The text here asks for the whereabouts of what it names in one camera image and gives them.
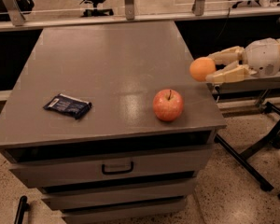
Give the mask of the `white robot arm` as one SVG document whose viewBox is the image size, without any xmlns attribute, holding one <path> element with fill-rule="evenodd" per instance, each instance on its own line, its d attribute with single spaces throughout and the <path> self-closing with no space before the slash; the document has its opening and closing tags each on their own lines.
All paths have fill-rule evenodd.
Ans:
<svg viewBox="0 0 280 224">
<path fill-rule="evenodd" d="M 265 38 L 247 47 L 231 47 L 208 55 L 223 68 L 206 76 L 213 84 L 241 82 L 250 77 L 273 77 L 280 72 L 280 38 Z"/>
</svg>

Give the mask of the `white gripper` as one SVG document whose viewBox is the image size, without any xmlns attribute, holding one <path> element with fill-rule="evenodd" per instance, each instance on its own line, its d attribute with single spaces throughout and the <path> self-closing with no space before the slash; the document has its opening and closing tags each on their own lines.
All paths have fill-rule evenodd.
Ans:
<svg viewBox="0 0 280 224">
<path fill-rule="evenodd" d="M 245 49 L 234 46 L 208 55 L 215 64 L 227 65 L 205 80 L 212 84 L 235 83 L 252 77 L 269 77 L 280 72 L 280 43 L 273 38 L 252 42 Z"/>
</svg>

